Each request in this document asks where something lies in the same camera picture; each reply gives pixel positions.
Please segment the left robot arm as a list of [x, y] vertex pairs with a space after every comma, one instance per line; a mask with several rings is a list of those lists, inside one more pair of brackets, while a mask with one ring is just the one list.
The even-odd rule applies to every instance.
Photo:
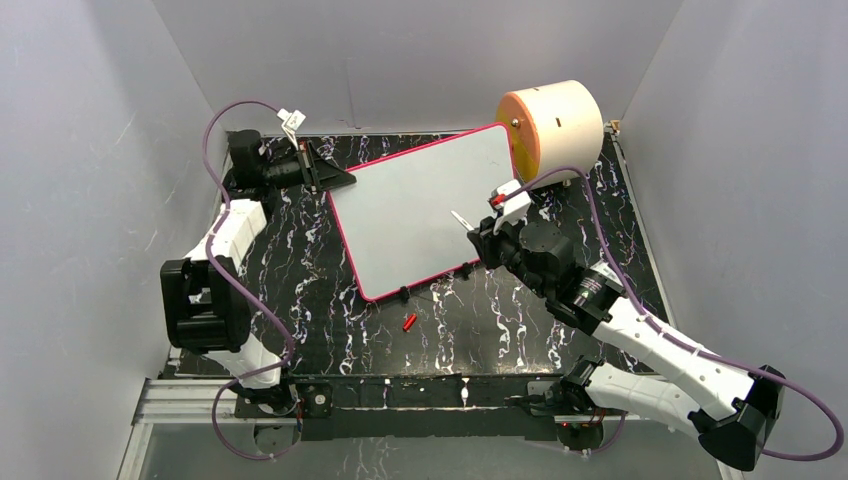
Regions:
[[218, 216], [195, 247], [160, 269], [166, 332], [172, 346], [224, 367], [235, 379], [230, 391], [264, 413], [286, 416], [299, 391], [279, 356], [251, 331], [259, 307], [239, 282], [240, 270], [283, 190], [323, 193], [356, 178], [308, 141], [273, 148], [258, 131], [240, 130], [227, 142], [232, 166], [222, 180], [227, 197]]

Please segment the pink-framed whiteboard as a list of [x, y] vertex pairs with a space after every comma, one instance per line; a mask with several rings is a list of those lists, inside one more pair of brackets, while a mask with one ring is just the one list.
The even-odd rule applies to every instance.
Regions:
[[330, 193], [360, 295], [377, 301], [477, 262], [459, 223], [491, 215], [513, 178], [507, 127], [495, 123], [350, 168]]

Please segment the red marker cap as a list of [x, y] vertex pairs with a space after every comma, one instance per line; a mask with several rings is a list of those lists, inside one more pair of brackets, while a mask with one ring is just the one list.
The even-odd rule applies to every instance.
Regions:
[[416, 314], [409, 315], [406, 318], [406, 320], [404, 321], [404, 324], [402, 326], [402, 330], [404, 332], [408, 332], [412, 328], [412, 326], [415, 324], [416, 321], [417, 321], [417, 315]]

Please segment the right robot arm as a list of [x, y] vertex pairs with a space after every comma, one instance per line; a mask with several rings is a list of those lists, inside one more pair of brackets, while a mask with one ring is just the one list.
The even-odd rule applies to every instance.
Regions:
[[723, 365], [712, 352], [631, 304], [610, 268], [576, 260], [572, 241], [550, 222], [495, 226], [491, 217], [467, 230], [481, 262], [502, 267], [538, 297], [555, 320], [648, 365], [660, 380], [581, 360], [561, 382], [565, 405], [577, 414], [596, 406], [634, 413], [696, 439], [716, 460], [751, 471], [764, 452], [783, 400], [764, 375]]

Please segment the red whiteboard marker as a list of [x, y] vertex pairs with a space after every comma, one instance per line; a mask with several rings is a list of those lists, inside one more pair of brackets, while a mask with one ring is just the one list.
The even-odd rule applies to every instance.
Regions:
[[452, 210], [451, 215], [457, 220], [457, 222], [467, 231], [471, 232], [474, 230], [474, 227], [458, 212]]

